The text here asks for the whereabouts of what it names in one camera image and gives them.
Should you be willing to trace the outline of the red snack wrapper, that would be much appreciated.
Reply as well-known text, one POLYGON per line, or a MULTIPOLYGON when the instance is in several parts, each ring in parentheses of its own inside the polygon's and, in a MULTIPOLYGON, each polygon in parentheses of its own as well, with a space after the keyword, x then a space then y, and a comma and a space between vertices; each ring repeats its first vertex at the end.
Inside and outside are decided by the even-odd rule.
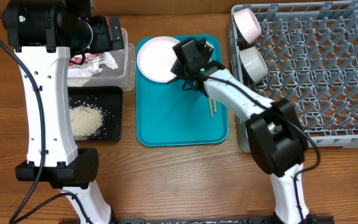
POLYGON ((89 53, 79 54, 79 55, 75 55, 69 60, 69 66, 83 65, 86 63, 101 60, 102 58, 103 58, 103 54, 89 54, 89 53))

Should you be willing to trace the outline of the grey bowl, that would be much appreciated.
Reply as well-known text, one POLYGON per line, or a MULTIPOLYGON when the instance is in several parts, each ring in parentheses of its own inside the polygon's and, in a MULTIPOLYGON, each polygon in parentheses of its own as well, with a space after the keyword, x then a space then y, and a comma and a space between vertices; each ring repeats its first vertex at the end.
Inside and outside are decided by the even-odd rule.
POLYGON ((267 76, 268 67, 256 47, 241 50, 239 56, 248 76, 254 83, 261 81, 267 76))

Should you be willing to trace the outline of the small white bowl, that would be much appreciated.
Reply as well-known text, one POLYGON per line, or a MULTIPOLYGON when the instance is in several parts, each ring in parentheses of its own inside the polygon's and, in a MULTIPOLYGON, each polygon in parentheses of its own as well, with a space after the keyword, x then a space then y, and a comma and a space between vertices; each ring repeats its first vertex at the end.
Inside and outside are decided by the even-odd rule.
POLYGON ((235 12, 234 21, 246 42, 251 44, 261 35, 260 24, 249 8, 235 12))

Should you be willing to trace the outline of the white rice pile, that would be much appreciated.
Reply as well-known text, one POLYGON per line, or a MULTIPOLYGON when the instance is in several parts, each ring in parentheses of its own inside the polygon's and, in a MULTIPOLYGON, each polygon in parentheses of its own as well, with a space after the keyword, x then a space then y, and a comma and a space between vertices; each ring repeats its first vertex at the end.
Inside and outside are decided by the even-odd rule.
POLYGON ((108 124, 115 115, 102 106, 74 100, 69 106, 71 130, 74 140, 102 140, 108 136, 108 124))

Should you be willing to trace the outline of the white paper cup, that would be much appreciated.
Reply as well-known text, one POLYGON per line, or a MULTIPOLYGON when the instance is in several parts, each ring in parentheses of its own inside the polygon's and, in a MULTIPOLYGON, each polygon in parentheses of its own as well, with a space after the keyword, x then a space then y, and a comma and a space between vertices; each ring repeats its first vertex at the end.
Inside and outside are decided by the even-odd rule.
POLYGON ((274 130, 275 130, 275 125, 274 125, 273 123, 270 123, 270 124, 268 125, 268 130, 269 130, 271 133, 273 133, 274 130))

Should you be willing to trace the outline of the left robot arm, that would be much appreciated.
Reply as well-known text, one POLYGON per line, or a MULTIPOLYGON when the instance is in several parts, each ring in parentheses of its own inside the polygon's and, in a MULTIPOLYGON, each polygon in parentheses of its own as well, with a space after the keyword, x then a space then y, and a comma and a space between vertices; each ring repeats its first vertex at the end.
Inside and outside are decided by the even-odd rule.
POLYGON ((96 182, 97 150, 75 143, 67 76, 73 56, 123 48, 118 17, 93 16, 89 1, 10 1, 2 23, 20 67, 29 125, 16 178, 48 182, 70 199, 82 223, 116 223, 96 182))

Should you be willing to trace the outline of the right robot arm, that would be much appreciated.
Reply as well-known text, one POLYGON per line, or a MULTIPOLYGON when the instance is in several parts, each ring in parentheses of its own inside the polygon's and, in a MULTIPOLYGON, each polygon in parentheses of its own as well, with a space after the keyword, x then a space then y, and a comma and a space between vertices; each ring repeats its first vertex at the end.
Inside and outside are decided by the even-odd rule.
POLYGON ((185 39, 173 51, 177 59, 171 71, 175 80, 184 80, 183 90, 202 92, 245 123, 250 153, 272 181, 275 218, 304 223, 309 210, 301 173, 308 142, 293 105, 261 96, 239 82, 223 64, 210 59, 214 49, 206 39, 185 39))

